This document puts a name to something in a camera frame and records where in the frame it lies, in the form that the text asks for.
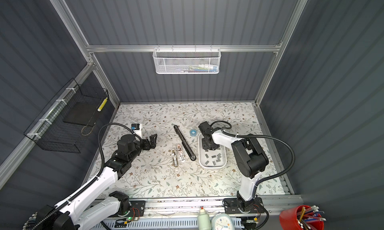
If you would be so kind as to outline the black stapler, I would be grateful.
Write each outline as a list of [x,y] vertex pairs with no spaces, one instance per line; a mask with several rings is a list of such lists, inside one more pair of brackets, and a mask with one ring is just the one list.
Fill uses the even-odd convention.
[[184,147],[184,149],[186,150],[186,153],[187,155],[189,156],[189,158],[191,159],[191,161],[196,161],[197,157],[196,155],[193,153],[191,147],[189,146],[187,140],[185,139],[185,137],[183,136],[182,132],[180,131],[179,127],[177,125],[174,125],[173,126],[176,134],[178,135],[178,137],[181,139],[182,141],[182,145]]

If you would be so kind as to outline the beige staple box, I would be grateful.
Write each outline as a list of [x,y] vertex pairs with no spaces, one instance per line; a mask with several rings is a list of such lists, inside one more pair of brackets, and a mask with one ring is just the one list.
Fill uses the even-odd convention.
[[172,159],[173,159],[173,166],[176,168],[176,167],[179,166],[178,159],[177,159],[177,156],[176,156],[176,151],[172,150],[171,153],[172,153]]

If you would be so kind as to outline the pink staple box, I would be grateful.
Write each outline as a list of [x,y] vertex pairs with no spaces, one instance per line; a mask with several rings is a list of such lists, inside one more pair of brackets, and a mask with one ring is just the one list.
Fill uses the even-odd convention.
[[184,163],[184,162],[186,161],[186,159],[185,159],[185,155],[184,155],[184,152],[183,152],[183,150],[182,150],[181,145],[177,145],[177,149],[178,149],[178,153],[179,153],[180,161],[181,161],[182,163]]

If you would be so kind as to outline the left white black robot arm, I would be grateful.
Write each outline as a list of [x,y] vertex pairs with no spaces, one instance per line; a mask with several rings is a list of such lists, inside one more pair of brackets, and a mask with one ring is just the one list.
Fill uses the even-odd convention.
[[140,217],[140,211],[131,205],[129,196],[119,191],[112,192],[102,202],[91,206],[103,191],[124,176],[142,151],[156,148],[157,134],[142,139],[137,129],[123,128],[129,134],[118,140],[118,149],[108,161],[105,160],[103,149],[99,149],[99,172],[64,200],[32,214],[24,224],[24,230],[90,230],[97,224],[104,225],[104,220],[110,216],[118,216],[128,222]]

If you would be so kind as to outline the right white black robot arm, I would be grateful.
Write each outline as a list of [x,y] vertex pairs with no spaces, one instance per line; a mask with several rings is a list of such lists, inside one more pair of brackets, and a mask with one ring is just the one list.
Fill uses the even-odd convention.
[[[214,151],[220,146],[224,146],[233,151],[238,169],[243,175],[241,186],[237,192],[237,206],[242,213],[251,211],[257,197],[258,186],[266,181],[278,178],[286,174],[296,161],[296,156],[293,148],[282,140],[266,135],[235,135],[226,132],[230,130],[232,125],[226,121],[221,121],[227,124],[228,127],[214,128],[213,125],[219,123],[203,122],[199,125],[199,130],[203,136],[202,147],[204,150]],[[282,171],[265,177],[262,177],[262,172],[265,171],[269,164],[269,158],[261,147],[258,139],[269,139],[278,142],[285,146],[291,154],[291,162],[288,167]]]

